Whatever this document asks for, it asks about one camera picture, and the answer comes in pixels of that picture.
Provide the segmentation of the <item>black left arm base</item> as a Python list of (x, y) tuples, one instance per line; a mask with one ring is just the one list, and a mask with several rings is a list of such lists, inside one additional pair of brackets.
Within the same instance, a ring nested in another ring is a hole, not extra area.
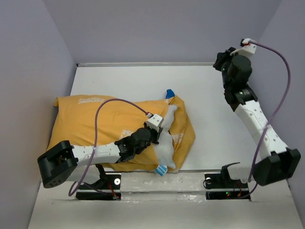
[(99, 172), (99, 179), (89, 184), (83, 183), (76, 192), (77, 200), (121, 200), (122, 174), (106, 172), (102, 165), (95, 165)]

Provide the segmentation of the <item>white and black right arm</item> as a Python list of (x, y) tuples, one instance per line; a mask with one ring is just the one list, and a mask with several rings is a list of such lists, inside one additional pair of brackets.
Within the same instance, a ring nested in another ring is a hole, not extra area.
[(213, 64), (222, 74), (224, 98), (232, 111), (249, 131), (256, 150), (249, 165), (239, 162), (222, 167), (219, 181), (224, 187), (237, 180), (244, 183), (255, 181), (266, 186), (292, 177), (301, 159), (297, 149), (291, 149), (271, 126), (260, 107), (258, 97), (248, 84), (252, 73), (249, 51), (229, 48), (219, 52)]

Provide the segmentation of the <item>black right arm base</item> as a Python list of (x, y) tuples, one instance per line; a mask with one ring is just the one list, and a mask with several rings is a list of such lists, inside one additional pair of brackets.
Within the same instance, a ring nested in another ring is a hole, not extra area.
[(218, 173), (204, 175), (203, 187), (206, 190), (206, 200), (229, 200), (229, 199), (251, 199), (247, 183), (241, 180), (232, 180), (229, 176), (228, 167), (237, 163), (222, 166)]

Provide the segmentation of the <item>yellow pillowcase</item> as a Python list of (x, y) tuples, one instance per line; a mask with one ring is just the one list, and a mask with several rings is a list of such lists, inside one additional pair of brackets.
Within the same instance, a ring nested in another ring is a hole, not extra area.
[[(68, 140), (77, 146), (105, 145), (130, 136), (147, 120), (145, 112), (165, 118), (169, 105), (176, 105), (174, 122), (169, 133), (173, 138), (173, 161), (177, 172), (187, 158), (193, 143), (195, 131), (186, 112), (184, 101), (176, 95), (161, 100), (134, 102), (115, 101), (106, 95), (73, 95), (57, 97), (55, 107), (58, 114), (52, 130), (48, 149), (60, 141)], [(134, 159), (118, 163), (104, 163), (115, 171), (153, 171), (159, 162), (152, 144)]]

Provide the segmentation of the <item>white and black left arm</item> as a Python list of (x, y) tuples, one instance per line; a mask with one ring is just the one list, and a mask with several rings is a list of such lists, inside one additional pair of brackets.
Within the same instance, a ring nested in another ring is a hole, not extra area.
[(130, 136), (96, 147), (76, 146), (68, 140), (61, 141), (37, 159), (43, 186), (53, 188), (61, 185), (81, 166), (130, 161), (151, 144), (159, 144), (162, 130), (161, 127), (150, 127), (144, 123), (144, 127)]

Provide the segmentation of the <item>white pillow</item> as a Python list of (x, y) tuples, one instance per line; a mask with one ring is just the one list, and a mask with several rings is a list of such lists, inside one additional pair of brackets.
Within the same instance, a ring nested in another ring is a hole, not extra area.
[(176, 105), (169, 105), (167, 114), (163, 119), (163, 123), (161, 125), (163, 130), (158, 140), (159, 144), (153, 145), (156, 157), (159, 162), (155, 172), (160, 176), (164, 176), (168, 172), (168, 168), (176, 168), (173, 161), (173, 138), (169, 133), (171, 125), (174, 122), (174, 113), (176, 110)]

